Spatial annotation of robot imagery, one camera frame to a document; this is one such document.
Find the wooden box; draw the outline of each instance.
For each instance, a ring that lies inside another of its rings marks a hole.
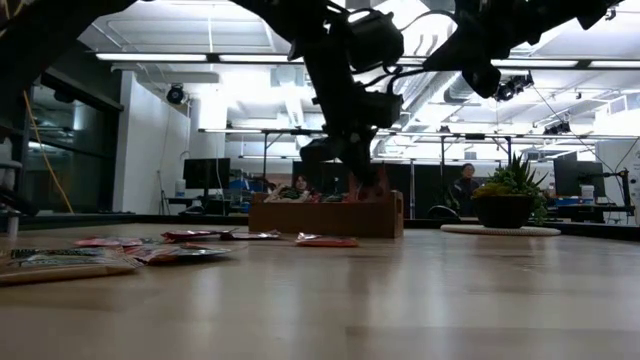
[[[397,238],[404,231],[402,193],[377,203],[264,203],[256,196],[249,231]]]

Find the snack packet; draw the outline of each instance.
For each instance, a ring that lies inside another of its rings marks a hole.
[[[234,241],[234,240],[278,240],[280,239],[280,233],[276,230],[268,233],[235,233],[235,232],[223,232],[220,234],[220,240],[222,241]]]
[[[232,232],[232,231],[234,231],[234,230],[231,230],[231,231],[222,231],[222,230],[176,230],[176,231],[166,232],[166,233],[162,234],[162,237],[165,238],[166,242],[174,243],[174,242],[183,242],[183,241],[189,241],[189,240],[199,239],[199,238],[212,237],[212,236],[216,236],[216,235],[220,235],[220,234],[224,234],[224,233],[229,233],[229,232]]]
[[[76,246],[80,247],[92,247],[92,246],[140,246],[144,244],[152,244],[155,241],[153,239],[146,238],[127,238],[127,237],[118,237],[118,236],[94,236],[82,240],[78,240],[75,242]]]
[[[0,265],[0,286],[119,275],[142,266],[122,247],[7,250]]]
[[[313,247],[358,247],[360,244],[356,238],[349,237],[333,237],[323,235],[309,235],[300,233],[296,246],[313,246]]]
[[[224,255],[231,249],[188,248],[177,245],[143,245],[125,249],[125,252],[149,265],[167,264],[183,260],[206,260],[209,257]]]

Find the yellow cable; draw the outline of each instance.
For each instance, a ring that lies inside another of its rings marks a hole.
[[[44,158],[44,162],[45,162],[45,164],[47,164],[47,168],[49,169],[49,173],[51,173],[51,177],[53,178],[53,181],[56,183],[56,187],[58,187],[58,190],[60,191],[60,194],[62,194],[62,199],[64,200],[65,204],[67,204],[67,208],[69,208],[69,212],[71,214],[74,214],[73,208],[71,207],[71,203],[69,202],[69,198],[67,198],[67,194],[62,189],[62,186],[60,186],[60,182],[58,181],[58,177],[56,176],[56,173],[53,172],[53,168],[51,167],[51,164],[49,163],[49,158],[47,157],[47,152],[44,151],[44,145],[42,144],[42,140],[40,140],[40,133],[38,132],[38,125],[36,124],[35,117],[33,117],[33,112],[31,111],[31,103],[29,102],[29,97],[27,96],[27,92],[24,91],[22,93],[22,95],[24,96],[24,102],[27,105],[27,113],[29,114],[29,119],[31,119],[31,125],[33,125],[33,130],[34,130],[34,132],[36,134],[36,139],[38,140],[38,144],[40,144],[40,150],[42,150],[42,157]]]
[[[11,11],[9,10],[9,3],[6,0],[0,0],[0,5],[2,4],[4,4],[3,7],[7,15],[7,21],[8,21],[9,19],[11,19]],[[22,2],[20,3],[20,6],[18,6],[14,14],[17,15],[18,13],[20,13],[20,10],[22,10]],[[55,182],[56,187],[60,191],[60,194],[62,194],[62,199],[64,200],[65,204],[67,204],[67,208],[69,209],[69,212],[71,214],[75,214],[73,212],[73,207],[71,207],[71,203],[69,202],[69,198],[67,197],[67,193],[65,193],[64,189],[62,189],[62,186],[58,181],[58,177],[56,176],[56,173],[53,171],[53,168],[51,167],[51,163],[49,162],[49,158],[47,157],[47,152],[44,151],[44,145],[42,144],[42,140],[40,140],[40,132],[38,132],[38,125],[36,124],[36,118],[33,116],[33,112],[31,111],[31,103],[29,102],[29,96],[27,96],[26,91],[23,91],[22,95],[24,97],[24,103],[27,107],[27,113],[29,114],[29,119],[31,119],[31,125],[33,125],[33,130],[36,134],[36,139],[38,140],[38,144],[40,144],[40,150],[42,151],[42,157],[44,158],[44,162],[47,165],[47,169],[49,169],[49,173],[51,174],[51,177],[53,178],[53,181]]]

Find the security camera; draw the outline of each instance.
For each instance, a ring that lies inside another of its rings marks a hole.
[[[173,84],[167,93],[167,101],[174,105],[182,105],[189,100],[189,95],[184,92],[183,84]]]

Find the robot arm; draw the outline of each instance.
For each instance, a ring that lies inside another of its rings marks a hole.
[[[304,57],[325,116],[327,137],[303,148],[303,161],[339,158],[366,185],[375,182],[370,144],[377,128],[400,116],[402,96],[367,92],[353,73],[384,67],[393,80],[404,53],[393,14],[373,9],[349,22],[349,12],[328,0],[232,0],[264,19],[292,44],[290,59]],[[504,59],[511,48],[573,18],[587,29],[622,0],[456,0],[452,18],[458,29],[423,64],[421,71],[462,71],[481,96],[495,94],[500,72],[491,59]],[[135,0],[35,0],[8,21],[0,15],[0,106],[14,101],[96,18],[122,11]]]

